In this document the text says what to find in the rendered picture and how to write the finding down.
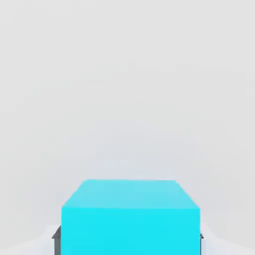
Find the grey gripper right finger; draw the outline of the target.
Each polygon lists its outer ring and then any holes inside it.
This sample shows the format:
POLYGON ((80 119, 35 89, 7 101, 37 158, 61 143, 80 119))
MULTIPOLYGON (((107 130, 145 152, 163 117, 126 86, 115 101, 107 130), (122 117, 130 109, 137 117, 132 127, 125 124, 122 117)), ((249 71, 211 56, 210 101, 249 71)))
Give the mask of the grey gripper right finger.
POLYGON ((244 255, 244 249, 216 237, 206 224, 201 224, 202 255, 244 255))

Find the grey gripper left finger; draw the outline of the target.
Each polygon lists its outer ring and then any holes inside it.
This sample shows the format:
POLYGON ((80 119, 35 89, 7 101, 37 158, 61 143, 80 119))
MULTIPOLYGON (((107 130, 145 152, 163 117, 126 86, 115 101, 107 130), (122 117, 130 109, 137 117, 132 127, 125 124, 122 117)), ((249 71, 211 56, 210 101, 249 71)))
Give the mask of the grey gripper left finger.
POLYGON ((41 236, 14 248, 11 255, 60 255, 58 229, 57 225, 47 227, 41 236))

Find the small cyan cube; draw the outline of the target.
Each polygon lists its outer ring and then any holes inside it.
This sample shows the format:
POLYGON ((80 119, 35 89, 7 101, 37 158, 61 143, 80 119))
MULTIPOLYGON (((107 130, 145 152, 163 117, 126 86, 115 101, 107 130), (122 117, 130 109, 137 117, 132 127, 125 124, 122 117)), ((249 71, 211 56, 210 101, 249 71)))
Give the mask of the small cyan cube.
POLYGON ((62 206, 61 255, 201 255, 200 208, 174 180, 86 180, 62 206))

